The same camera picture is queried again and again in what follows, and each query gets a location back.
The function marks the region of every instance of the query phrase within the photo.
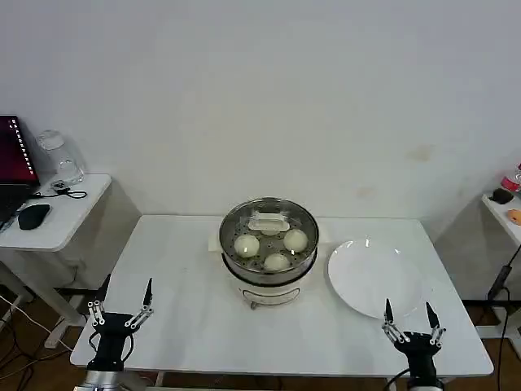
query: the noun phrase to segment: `red object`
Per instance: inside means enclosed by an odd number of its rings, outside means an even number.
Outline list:
[[[512,181],[510,178],[508,177],[503,177],[503,179],[501,180],[501,185],[506,189],[506,190],[510,190],[510,191],[517,191],[519,190],[519,188],[521,187],[519,185],[519,183],[516,183],[514,181]]]

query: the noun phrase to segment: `wooden floor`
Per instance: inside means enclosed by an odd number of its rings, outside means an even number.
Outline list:
[[[28,304],[24,307],[26,311],[33,316],[38,322],[47,328],[52,328],[57,320],[54,311],[47,307],[40,300]],[[0,305],[0,311],[7,310],[7,307]],[[480,308],[470,308],[469,314],[476,321],[482,314]],[[496,319],[492,313],[487,315],[482,324],[494,324]],[[16,336],[20,348],[27,354],[45,357],[61,351],[41,349],[37,352],[38,346],[43,342],[46,333],[39,327],[30,323],[22,314],[15,313],[13,325],[16,330]],[[69,345],[74,345],[80,334],[79,328],[73,328],[65,336],[64,341]],[[20,380],[24,371],[19,371],[13,376],[7,377],[13,371],[17,371],[26,365],[30,360],[25,357],[18,357],[12,362],[7,363],[11,358],[19,354],[19,350],[13,346],[12,333],[8,327],[0,332],[0,390],[17,391]],[[485,346],[494,362],[497,361],[499,350],[499,340],[486,340]],[[72,390],[75,385],[80,384],[84,379],[85,371],[74,367],[68,361],[69,354],[54,359],[52,361],[39,362],[33,366],[33,377],[29,381],[24,391],[68,391]],[[155,379],[155,374],[142,373]],[[216,388],[216,389],[292,389],[292,390],[318,390],[327,389],[335,390],[381,390],[384,386],[382,379],[352,379],[352,378],[304,378],[304,377],[288,377],[288,376],[206,376],[197,374],[179,374],[168,373],[164,379],[164,386],[169,387],[188,387],[188,388]],[[405,389],[404,381],[398,384],[398,389]],[[474,391],[490,391],[496,388],[495,375],[480,377],[456,379],[447,384],[448,391],[458,390],[474,390]],[[515,391],[521,389],[521,361],[517,358],[515,352],[510,347],[508,341],[503,347],[503,359],[501,365],[501,389],[502,391]]]

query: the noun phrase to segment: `table leg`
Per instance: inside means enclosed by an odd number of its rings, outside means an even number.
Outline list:
[[[16,252],[16,254],[21,256],[31,266],[25,270],[22,281],[58,314],[66,318],[69,324],[84,324],[85,320],[81,317],[80,313],[49,286],[49,284],[42,281],[42,264],[38,262],[38,259],[35,261],[34,254],[29,252]]]
[[[34,296],[29,293],[27,289],[25,289],[24,285],[20,282],[20,280],[11,273],[9,268],[0,262],[0,282],[6,285],[6,287],[16,293],[18,297],[13,302],[10,310],[8,310],[2,317],[2,321],[0,323],[0,331],[6,326],[6,323],[11,319],[11,314],[16,311],[16,307],[22,305],[27,301],[31,301]]]
[[[9,268],[0,262],[0,283],[3,283],[10,291],[22,296],[25,301],[31,301],[34,296],[25,289],[18,277],[13,275]]]
[[[72,308],[76,309],[80,306],[81,301],[83,300],[82,295],[75,295],[69,301],[69,304]],[[55,328],[53,328],[52,333],[47,338],[45,347],[47,349],[56,349],[58,346],[59,340],[63,338],[63,335],[67,331],[67,329],[71,326],[85,326],[85,320],[82,319],[80,323],[70,323],[63,316],[60,316],[58,321],[56,322]]]

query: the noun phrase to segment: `stainless steel steamer pot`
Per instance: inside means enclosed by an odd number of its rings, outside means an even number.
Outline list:
[[[307,247],[299,253],[291,252],[283,244],[286,231],[264,235],[262,231],[251,229],[250,221],[259,213],[276,214],[287,222],[289,230],[302,230],[308,237]],[[260,242],[259,251],[254,257],[242,258],[234,250],[235,240],[244,234],[254,235]],[[267,197],[245,202],[232,209],[221,223],[219,240],[223,262],[235,277],[258,287],[281,287],[294,283],[313,267],[317,257],[318,224],[311,213],[300,205]],[[266,270],[264,260],[273,253],[286,256],[289,267],[277,271]]]

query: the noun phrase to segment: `computer mouse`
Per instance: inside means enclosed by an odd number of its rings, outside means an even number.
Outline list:
[[[20,229],[26,231],[38,228],[49,211],[50,205],[48,204],[38,204],[25,208],[18,215]]]

